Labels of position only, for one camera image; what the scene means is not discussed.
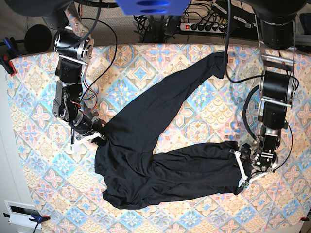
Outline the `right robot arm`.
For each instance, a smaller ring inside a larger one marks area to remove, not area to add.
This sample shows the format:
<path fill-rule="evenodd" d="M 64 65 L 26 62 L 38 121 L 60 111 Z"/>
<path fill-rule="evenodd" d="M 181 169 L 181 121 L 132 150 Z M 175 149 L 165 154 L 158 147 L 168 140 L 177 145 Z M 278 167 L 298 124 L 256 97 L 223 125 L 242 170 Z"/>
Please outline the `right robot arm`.
<path fill-rule="evenodd" d="M 73 2 L 67 3 L 43 18 L 45 23 L 57 30 L 54 51 L 59 56 L 55 74 L 56 83 L 53 114 L 71 127 L 71 144 L 90 141 L 101 145 L 102 121 L 82 110 L 83 80 L 91 59 L 94 40 L 84 26 Z"/>

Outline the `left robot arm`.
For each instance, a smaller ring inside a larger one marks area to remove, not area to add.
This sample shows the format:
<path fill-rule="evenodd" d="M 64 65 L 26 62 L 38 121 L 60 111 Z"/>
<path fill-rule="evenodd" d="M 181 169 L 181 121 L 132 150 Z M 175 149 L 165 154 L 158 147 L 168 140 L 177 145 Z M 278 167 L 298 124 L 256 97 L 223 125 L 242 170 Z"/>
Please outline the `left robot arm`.
<path fill-rule="evenodd" d="M 242 176 L 239 186 L 243 188 L 280 167 L 276 151 L 281 143 L 282 129 L 288 128 L 286 113 L 293 105 L 299 86 L 294 76 L 294 57 L 286 58 L 280 53 L 286 49 L 296 51 L 295 21 L 271 23 L 255 16 L 255 22 L 263 72 L 259 85 L 251 90 L 247 100 L 259 91 L 261 129 L 254 136 L 253 147 L 243 144 L 234 152 Z"/>

